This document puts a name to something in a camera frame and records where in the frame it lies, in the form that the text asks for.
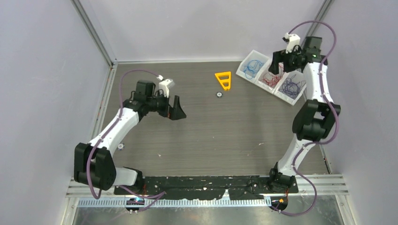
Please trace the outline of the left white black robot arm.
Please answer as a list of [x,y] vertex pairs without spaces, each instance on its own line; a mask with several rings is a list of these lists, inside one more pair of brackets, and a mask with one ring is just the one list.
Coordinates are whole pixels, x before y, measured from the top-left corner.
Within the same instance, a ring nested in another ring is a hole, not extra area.
[[185,119],[186,114],[180,105],[179,96],[169,104],[172,79],[154,82],[140,80],[130,98],[122,102],[111,122],[88,143],[79,143],[74,153],[74,180],[78,183],[109,190],[112,186],[126,186],[133,194],[144,188],[142,173],[132,168],[117,168],[113,155],[124,137],[149,112],[156,112],[170,120]]

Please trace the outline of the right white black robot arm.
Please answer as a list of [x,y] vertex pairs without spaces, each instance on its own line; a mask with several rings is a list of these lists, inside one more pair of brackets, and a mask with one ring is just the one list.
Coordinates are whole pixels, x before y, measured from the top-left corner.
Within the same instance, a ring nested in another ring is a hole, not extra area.
[[334,104],[327,84],[327,58],[321,54],[321,37],[306,37],[303,46],[299,38],[287,34],[283,40],[286,49],[273,52],[268,71],[277,74],[280,63],[286,73],[298,69],[306,82],[307,100],[296,114],[294,134],[284,156],[270,170],[267,188],[274,193],[285,192],[296,183],[299,165],[309,150],[329,136],[336,127],[340,105]]

